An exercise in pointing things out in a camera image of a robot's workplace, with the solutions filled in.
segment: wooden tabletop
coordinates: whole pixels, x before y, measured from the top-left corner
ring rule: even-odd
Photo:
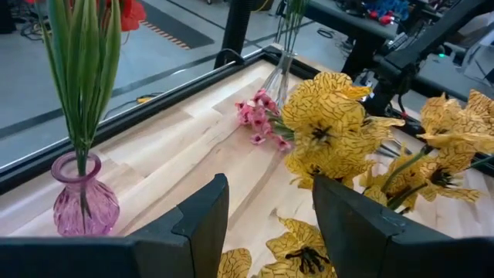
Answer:
[[[252,145],[252,131],[236,120],[235,102],[251,98],[273,68],[258,62],[93,149],[103,162],[100,180],[120,202],[113,235],[125,236],[163,215],[216,173],[225,173],[230,185],[224,249],[248,248],[251,274],[274,262],[265,242],[284,231],[275,215],[316,224],[311,193],[289,184],[294,176],[283,164],[284,154],[271,143]],[[289,86],[300,81],[292,76]],[[421,147],[420,141],[395,133],[412,151]],[[391,159],[374,158],[380,162],[375,171],[386,171]],[[429,203],[419,197],[408,216],[454,237],[494,235],[493,179],[469,170],[465,187],[486,196],[474,205],[441,196]],[[0,196],[0,235],[57,236],[52,206],[61,190],[47,172]]]

